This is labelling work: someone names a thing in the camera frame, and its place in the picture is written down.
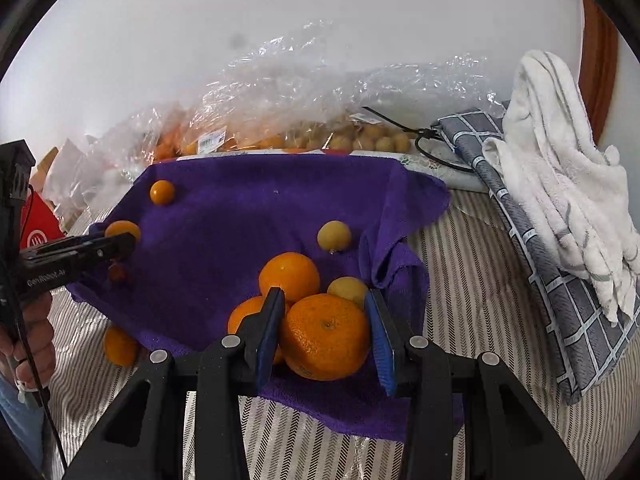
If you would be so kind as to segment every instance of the gray checkered cloth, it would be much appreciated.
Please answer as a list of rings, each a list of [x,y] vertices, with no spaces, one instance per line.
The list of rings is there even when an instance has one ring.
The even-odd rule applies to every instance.
[[[540,306],[556,381],[567,404],[575,404],[617,364],[638,328],[640,297],[633,319],[612,328],[602,313],[593,287],[558,269],[526,213],[509,195],[502,178],[482,156],[482,143],[502,138],[502,121],[480,110],[441,118],[436,129],[489,188],[516,251],[529,273]]]

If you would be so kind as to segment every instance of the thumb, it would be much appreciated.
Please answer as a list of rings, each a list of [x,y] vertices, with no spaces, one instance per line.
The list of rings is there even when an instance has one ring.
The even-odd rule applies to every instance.
[[[11,355],[14,352],[14,343],[11,341],[4,328],[0,326],[0,353]]]

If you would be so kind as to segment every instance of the purple towel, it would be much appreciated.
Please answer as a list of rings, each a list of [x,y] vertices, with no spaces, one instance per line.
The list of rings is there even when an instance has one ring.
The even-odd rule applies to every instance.
[[[176,187],[169,206],[149,199],[159,179]],[[422,333],[429,279],[402,239],[448,205],[440,180],[390,158],[236,155],[156,164],[106,219],[142,230],[126,263],[133,285],[111,285],[101,267],[68,288],[149,350],[184,354],[224,336],[234,307],[259,295],[263,265],[295,251],[316,263],[322,291],[335,278],[359,276]],[[316,234],[336,219],[350,226],[354,243],[329,254]],[[354,376],[331,382],[275,367],[262,396],[340,433],[404,440],[408,403],[385,396],[371,358]]]

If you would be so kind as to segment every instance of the blue gripper pad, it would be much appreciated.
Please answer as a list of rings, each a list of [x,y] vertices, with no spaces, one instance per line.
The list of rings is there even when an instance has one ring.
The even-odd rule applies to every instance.
[[[262,332],[262,339],[255,353],[255,387],[260,394],[271,377],[273,356],[278,346],[280,322],[284,316],[284,293],[279,288],[272,288],[262,305],[262,313],[270,313]]]
[[[393,397],[398,387],[394,350],[382,323],[376,298],[374,298],[371,291],[364,298],[364,309],[367,317],[369,317],[369,325],[371,326],[371,347],[373,349],[373,359],[376,362],[376,370],[378,371],[378,382],[385,389],[386,394],[389,397]]]

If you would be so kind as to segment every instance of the white wall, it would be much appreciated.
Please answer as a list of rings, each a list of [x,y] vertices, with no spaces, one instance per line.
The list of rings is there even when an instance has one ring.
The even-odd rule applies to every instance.
[[[531,48],[577,73],[581,9],[581,0],[59,0],[0,84],[0,140],[24,137],[40,157],[150,102],[188,103],[248,47],[319,19],[338,25],[330,60],[346,69],[484,54],[508,98]]]
[[[640,228],[640,63],[620,37],[618,70],[611,106],[599,146],[620,151],[629,188],[629,213]]]

